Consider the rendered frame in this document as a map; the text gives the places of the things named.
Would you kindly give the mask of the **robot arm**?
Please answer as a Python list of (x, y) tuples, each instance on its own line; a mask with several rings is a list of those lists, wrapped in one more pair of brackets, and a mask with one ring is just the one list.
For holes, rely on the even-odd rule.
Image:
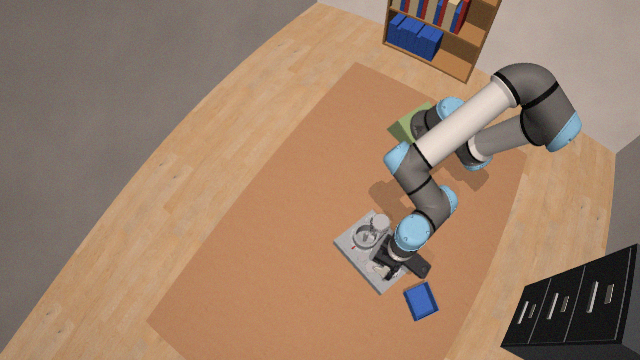
[[(520, 115), (484, 129), (519, 104)], [(477, 171), (490, 163), (491, 153), (529, 143), (555, 152), (570, 143), (581, 127), (577, 111), (554, 75), (533, 63), (501, 68), (466, 102), (451, 96), (418, 111), (410, 121), (415, 142), (402, 141), (383, 157), (416, 207), (397, 225), (388, 242), (389, 255), (405, 261), (402, 264), (418, 278), (426, 278), (431, 265), (416, 252), (458, 206), (455, 192), (438, 186), (429, 173), (450, 154), (455, 152), (468, 171)]]

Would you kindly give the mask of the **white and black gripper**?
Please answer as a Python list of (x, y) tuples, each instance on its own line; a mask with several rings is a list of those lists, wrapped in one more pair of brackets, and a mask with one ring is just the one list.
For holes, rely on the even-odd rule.
[[(386, 238), (384, 239), (384, 241), (382, 242), (379, 250), (377, 251), (377, 253), (375, 254), (374, 258), (372, 261), (376, 262), (377, 264), (380, 264), (381, 266), (383, 266), (383, 268), (380, 267), (374, 267), (374, 270), (379, 273), (382, 277), (383, 280), (382, 281), (389, 281), (393, 275), (395, 274), (395, 272), (397, 273), (398, 270), (400, 269), (400, 267), (403, 265), (402, 262), (405, 261), (397, 261), (394, 260), (388, 253), (388, 243), (390, 238), (392, 236), (387, 234)], [(384, 248), (382, 248), (384, 247)], [(388, 255), (390, 256), (390, 258), (388, 257)], [(398, 263), (394, 262), (397, 261)], [(383, 261), (383, 262), (380, 262)], [(379, 263), (380, 262), (380, 263)], [(385, 266), (384, 266), (385, 265)], [(387, 266), (388, 265), (388, 266)], [(391, 270), (390, 270), (390, 269)], [(388, 272), (389, 270), (389, 272)], [(393, 271), (392, 271), (393, 270)], [(395, 270), (395, 271), (394, 271)], [(386, 275), (388, 274), (388, 275)], [(386, 276), (386, 277), (385, 277)], [(387, 277), (388, 276), (388, 277)], [(384, 278), (385, 277), (385, 278)], [(388, 279), (387, 279), (388, 278)]]

